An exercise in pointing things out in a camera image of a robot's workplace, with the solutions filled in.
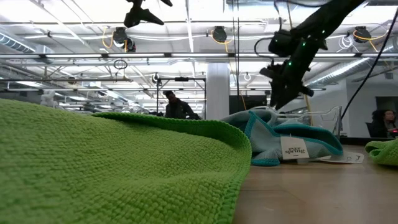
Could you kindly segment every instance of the man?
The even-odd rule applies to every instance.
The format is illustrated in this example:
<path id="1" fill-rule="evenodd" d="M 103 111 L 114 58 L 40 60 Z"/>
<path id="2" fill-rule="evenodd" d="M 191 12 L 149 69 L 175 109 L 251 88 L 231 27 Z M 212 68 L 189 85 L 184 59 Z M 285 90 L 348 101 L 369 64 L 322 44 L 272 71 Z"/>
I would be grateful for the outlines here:
<path id="1" fill-rule="evenodd" d="M 190 119 L 194 119 L 195 115 L 197 116 L 188 103 L 175 97 L 173 91 L 164 91 L 163 94 L 169 99 L 166 106 L 166 118 L 186 119 L 188 115 Z"/>

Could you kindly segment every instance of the table surface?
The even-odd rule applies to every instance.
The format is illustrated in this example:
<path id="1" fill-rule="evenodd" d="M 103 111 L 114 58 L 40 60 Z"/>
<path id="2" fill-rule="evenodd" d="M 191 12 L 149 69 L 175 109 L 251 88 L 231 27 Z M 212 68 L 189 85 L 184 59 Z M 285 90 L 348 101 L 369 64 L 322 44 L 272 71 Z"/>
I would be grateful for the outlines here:
<path id="1" fill-rule="evenodd" d="M 233 223 L 398 223 L 398 168 L 311 162 L 252 166 Z"/>

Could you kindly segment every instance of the white column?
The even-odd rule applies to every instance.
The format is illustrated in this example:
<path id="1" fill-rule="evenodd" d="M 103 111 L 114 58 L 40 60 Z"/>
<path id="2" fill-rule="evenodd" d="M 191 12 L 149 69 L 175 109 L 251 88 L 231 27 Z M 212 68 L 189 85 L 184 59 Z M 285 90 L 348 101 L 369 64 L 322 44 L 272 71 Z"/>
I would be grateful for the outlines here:
<path id="1" fill-rule="evenodd" d="M 221 119 L 229 115 L 228 63 L 207 65 L 206 119 Z"/>

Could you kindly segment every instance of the green knit cloth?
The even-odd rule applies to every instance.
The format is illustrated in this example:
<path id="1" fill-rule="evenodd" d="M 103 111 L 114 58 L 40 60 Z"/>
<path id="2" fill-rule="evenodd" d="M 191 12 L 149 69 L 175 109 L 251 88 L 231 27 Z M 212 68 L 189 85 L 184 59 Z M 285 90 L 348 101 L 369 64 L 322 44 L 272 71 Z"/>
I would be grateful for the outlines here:
<path id="1" fill-rule="evenodd" d="M 386 142 L 369 142 L 365 146 L 365 150 L 377 164 L 398 166 L 398 139 Z"/>
<path id="2" fill-rule="evenodd" d="M 0 223 L 231 223 L 250 159 L 221 121 L 0 100 Z"/>

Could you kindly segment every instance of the fabric tag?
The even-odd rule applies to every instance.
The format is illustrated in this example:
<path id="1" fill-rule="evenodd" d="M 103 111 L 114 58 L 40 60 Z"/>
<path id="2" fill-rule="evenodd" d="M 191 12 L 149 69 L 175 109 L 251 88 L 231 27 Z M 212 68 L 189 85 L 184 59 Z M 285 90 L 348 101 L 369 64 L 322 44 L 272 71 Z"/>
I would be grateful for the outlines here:
<path id="1" fill-rule="evenodd" d="M 332 155 L 328 157 L 320 158 L 321 161 L 325 162 L 337 162 L 337 163 L 348 163 L 348 164 L 361 164 L 364 156 L 362 153 L 357 152 L 344 152 L 343 155 Z"/>
<path id="2" fill-rule="evenodd" d="M 280 145 L 282 146 L 283 160 L 310 158 L 303 139 L 282 136 Z"/>

